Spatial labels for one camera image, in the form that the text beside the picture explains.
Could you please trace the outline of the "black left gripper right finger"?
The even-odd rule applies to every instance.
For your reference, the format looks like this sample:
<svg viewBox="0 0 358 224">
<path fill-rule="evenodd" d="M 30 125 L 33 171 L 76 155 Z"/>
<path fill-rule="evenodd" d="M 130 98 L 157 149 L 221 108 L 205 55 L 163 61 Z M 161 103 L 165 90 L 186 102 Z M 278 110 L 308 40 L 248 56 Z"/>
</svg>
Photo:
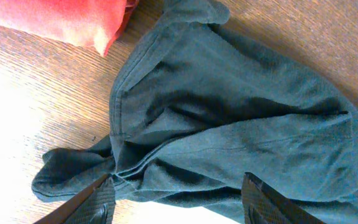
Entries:
<svg viewBox="0 0 358 224">
<path fill-rule="evenodd" d="M 324 224 L 251 172 L 241 188 L 246 224 Z"/>
</svg>

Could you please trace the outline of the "dark green t-shirt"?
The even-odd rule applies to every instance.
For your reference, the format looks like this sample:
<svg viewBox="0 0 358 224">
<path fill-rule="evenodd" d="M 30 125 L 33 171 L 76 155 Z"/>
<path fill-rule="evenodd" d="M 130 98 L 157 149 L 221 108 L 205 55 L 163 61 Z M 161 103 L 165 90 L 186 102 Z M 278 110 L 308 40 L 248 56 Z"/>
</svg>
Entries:
<svg viewBox="0 0 358 224">
<path fill-rule="evenodd" d="M 107 174 L 78 217 L 117 200 L 204 207 L 244 222 L 251 172 L 326 223 L 358 223 L 358 108 L 312 69 L 224 28 L 217 1 L 165 1 L 117 75 L 110 133 L 44 154 L 32 182 L 68 200 Z"/>
</svg>

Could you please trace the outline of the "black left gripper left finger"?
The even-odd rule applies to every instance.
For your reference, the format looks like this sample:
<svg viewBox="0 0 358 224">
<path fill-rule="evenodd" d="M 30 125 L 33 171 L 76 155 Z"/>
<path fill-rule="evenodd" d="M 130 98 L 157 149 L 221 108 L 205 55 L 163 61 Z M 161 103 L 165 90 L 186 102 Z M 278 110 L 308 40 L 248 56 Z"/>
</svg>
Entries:
<svg viewBox="0 0 358 224">
<path fill-rule="evenodd" d="M 115 206 L 112 175 L 105 174 L 34 224 L 108 224 Z"/>
</svg>

